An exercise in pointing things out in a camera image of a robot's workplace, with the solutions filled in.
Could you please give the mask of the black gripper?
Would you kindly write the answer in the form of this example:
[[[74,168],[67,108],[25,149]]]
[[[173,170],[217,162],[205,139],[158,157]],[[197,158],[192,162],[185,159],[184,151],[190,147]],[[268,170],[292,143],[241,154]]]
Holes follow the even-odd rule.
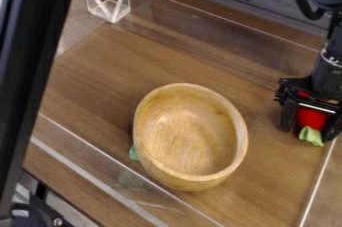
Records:
[[[326,119],[322,140],[325,142],[334,140],[342,133],[342,99],[317,93],[313,90],[310,77],[281,78],[278,84],[274,100],[282,107],[281,129],[289,132],[294,124],[297,110],[301,107],[310,108],[332,114]]]

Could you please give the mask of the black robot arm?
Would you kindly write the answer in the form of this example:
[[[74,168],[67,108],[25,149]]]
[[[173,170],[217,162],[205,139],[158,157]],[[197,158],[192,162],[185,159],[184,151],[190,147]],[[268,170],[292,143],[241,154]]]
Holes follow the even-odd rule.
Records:
[[[342,0],[296,0],[305,17],[332,14],[326,41],[310,74],[281,78],[274,100],[282,107],[281,129],[321,146],[342,134]]]

